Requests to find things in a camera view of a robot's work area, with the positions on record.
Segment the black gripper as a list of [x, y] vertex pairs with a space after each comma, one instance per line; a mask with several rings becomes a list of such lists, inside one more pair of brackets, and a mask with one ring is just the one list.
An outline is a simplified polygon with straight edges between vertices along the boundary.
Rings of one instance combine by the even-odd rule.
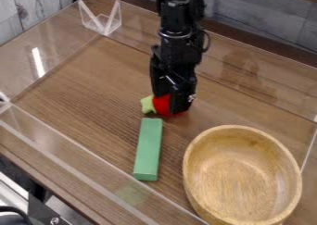
[[153, 46], [150, 79], [153, 93], [162, 96], [170, 91], [169, 111], [173, 115], [185, 112], [196, 99], [197, 78], [194, 68], [206, 52], [205, 32], [193, 32], [185, 38], [161, 37], [161, 45]]

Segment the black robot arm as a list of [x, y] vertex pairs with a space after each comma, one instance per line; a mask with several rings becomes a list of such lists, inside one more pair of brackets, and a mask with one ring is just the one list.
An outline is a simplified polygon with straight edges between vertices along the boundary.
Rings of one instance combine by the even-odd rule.
[[159, 44], [151, 47], [150, 78], [154, 108], [161, 115], [188, 111], [196, 98], [196, 67], [209, 50], [205, 29], [205, 0], [157, 0]]

